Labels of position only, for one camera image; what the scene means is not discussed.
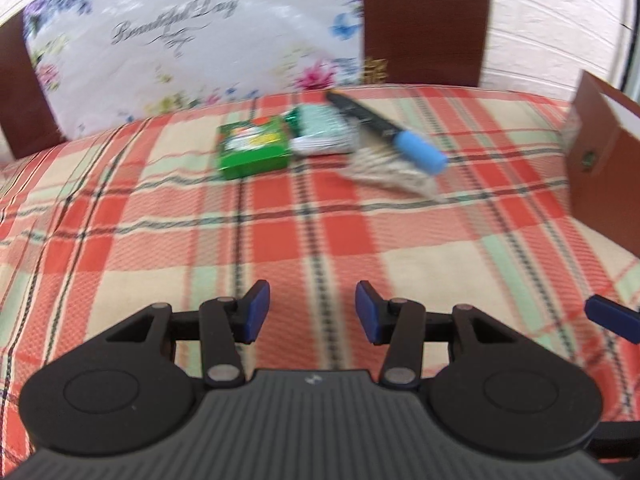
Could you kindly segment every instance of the blue gripper pad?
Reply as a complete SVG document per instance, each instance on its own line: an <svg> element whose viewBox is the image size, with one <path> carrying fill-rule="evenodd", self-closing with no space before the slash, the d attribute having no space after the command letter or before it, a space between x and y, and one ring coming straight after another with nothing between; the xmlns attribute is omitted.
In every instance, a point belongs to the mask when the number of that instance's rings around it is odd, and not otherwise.
<svg viewBox="0 0 640 480"><path fill-rule="evenodd" d="M358 282L356 286L356 313L360 319L360 324L367 335L370 343L378 344L380 342L380 321L378 319L378 306L373 299L367 294L362 282Z"/></svg>
<svg viewBox="0 0 640 480"><path fill-rule="evenodd" d="M636 311L596 294L584 303L584 313L601 327L640 344L640 314Z"/></svg>
<svg viewBox="0 0 640 480"><path fill-rule="evenodd" d="M260 280L256 283L256 286L249 290L244 299L250 302L249 313L244 326L244 341L248 344L256 340L264 319L267 317L271 300L269 283Z"/></svg>

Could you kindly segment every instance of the marker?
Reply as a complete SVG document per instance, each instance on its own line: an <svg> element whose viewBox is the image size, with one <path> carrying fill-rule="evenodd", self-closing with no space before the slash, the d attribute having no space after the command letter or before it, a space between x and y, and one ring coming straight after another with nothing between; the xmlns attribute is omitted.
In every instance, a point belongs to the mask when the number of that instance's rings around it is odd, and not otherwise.
<svg viewBox="0 0 640 480"><path fill-rule="evenodd" d="M343 114L357 118L365 126L380 134L421 170L437 175L447 167L447 155L415 133L393 124L342 92L328 90L325 97Z"/></svg>

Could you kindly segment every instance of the cardboard box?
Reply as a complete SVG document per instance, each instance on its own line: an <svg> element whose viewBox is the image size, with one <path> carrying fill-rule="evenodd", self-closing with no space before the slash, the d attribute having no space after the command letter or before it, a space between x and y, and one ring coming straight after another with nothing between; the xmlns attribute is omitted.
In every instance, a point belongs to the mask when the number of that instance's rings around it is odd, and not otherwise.
<svg viewBox="0 0 640 480"><path fill-rule="evenodd" d="M640 105L583 72L561 138L573 216L640 256Z"/></svg>

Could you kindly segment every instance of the brown chair back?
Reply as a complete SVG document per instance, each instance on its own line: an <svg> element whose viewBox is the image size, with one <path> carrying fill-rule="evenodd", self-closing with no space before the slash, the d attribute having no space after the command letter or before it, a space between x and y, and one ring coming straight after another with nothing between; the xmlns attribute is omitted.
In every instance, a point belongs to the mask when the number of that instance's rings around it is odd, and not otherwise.
<svg viewBox="0 0 640 480"><path fill-rule="evenodd" d="M489 4L364 0L364 82L477 86ZM64 140L31 66L21 12L0 27L0 128L17 158Z"/></svg>

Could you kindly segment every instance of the red plaid fabric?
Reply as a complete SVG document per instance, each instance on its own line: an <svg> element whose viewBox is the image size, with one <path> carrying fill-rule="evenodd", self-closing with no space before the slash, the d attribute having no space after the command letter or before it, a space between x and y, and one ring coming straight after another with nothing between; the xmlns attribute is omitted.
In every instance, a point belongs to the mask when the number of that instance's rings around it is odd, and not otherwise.
<svg viewBox="0 0 640 480"><path fill-rule="evenodd" d="M155 301L196 309L259 278L271 311L245 365L368 368L358 280L429 310L471 303L583 366L605 416L637 418L635 346L585 319L597 292L634 306L640 262L568 211L558 144L567 104L516 92L383 86L350 90L450 157L438 200L360 186L345 158L226 182L220 124L322 101L321 92L190 110L70 142L4 169L0 190L1 470L29 453L17 399L57 356ZM177 363L197 374L198 348ZM425 373L447 361L425 345Z"/></svg>

